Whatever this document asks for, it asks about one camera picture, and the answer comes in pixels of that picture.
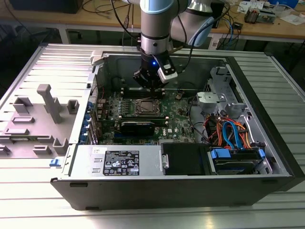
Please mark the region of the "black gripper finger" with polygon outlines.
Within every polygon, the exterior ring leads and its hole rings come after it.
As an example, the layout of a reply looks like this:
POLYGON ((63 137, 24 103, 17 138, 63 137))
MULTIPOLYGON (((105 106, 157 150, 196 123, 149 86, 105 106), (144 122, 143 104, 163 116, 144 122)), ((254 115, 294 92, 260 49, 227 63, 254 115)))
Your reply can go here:
POLYGON ((150 96, 154 96, 154 87, 153 82, 150 80, 146 74, 142 70, 138 70, 134 72, 133 79, 143 88, 145 89, 150 96))
POLYGON ((167 83, 163 83, 161 80, 159 80, 156 83, 156 87, 154 89, 155 96, 164 96, 165 95, 165 89, 164 87, 167 85, 167 83))

